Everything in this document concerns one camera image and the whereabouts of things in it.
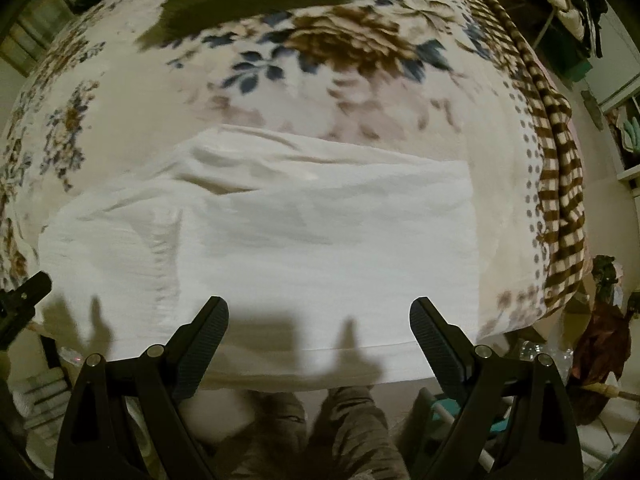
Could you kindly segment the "white pants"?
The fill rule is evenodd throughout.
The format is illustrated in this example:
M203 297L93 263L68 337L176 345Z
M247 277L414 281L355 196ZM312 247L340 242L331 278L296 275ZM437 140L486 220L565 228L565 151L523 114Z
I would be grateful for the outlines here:
M478 332L464 162L213 128L74 198L38 252L53 284L38 321L81 353L137 356L226 300L211 387L430 377L408 321L420 297Z

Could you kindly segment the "grey trousered legs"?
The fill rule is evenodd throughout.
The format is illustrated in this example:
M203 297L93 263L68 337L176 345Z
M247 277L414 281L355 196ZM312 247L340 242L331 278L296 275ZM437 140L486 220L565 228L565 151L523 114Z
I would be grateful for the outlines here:
M218 479L408 479L365 386L330 389L312 426L292 392L248 394L254 420L214 447Z

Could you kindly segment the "white shelf unit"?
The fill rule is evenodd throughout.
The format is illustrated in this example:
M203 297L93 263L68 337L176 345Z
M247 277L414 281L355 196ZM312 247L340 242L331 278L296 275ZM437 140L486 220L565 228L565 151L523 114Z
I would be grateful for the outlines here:
M639 196L639 92L601 106L616 178Z

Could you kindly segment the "floral fleece blanket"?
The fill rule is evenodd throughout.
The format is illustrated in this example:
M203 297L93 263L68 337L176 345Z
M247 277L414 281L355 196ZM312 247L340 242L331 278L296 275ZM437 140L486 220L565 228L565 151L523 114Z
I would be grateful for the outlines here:
M570 103L497 0L32 0L1 57L26 72L1 118L6 288L73 197L218 125L466 162L484 335L586 273Z

